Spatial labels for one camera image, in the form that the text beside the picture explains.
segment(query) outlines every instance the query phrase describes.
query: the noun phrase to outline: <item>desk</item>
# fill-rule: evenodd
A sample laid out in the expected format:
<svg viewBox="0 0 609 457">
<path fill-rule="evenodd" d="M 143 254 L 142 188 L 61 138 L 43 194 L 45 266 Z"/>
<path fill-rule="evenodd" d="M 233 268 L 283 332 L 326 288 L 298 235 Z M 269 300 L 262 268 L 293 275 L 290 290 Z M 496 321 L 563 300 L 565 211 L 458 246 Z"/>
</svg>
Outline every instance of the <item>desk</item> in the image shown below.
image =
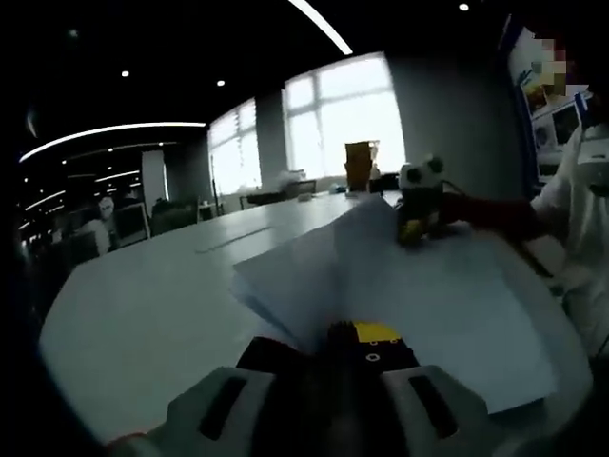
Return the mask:
<svg viewBox="0 0 609 457">
<path fill-rule="evenodd" d="M 79 266 L 57 296 L 40 338 L 57 386 L 104 442 L 158 426 L 175 396 L 216 367 L 233 366 L 261 324 L 228 290 L 232 265 L 321 227 L 358 203 L 326 195 L 234 212 Z M 518 264 L 515 275 L 524 268 Z M 528 312 L 560 391 L 496 415 L 515 440 L 555 433 L 591 387 L 576 332 L 559 307 L 541 301 Z"/>
</svg>

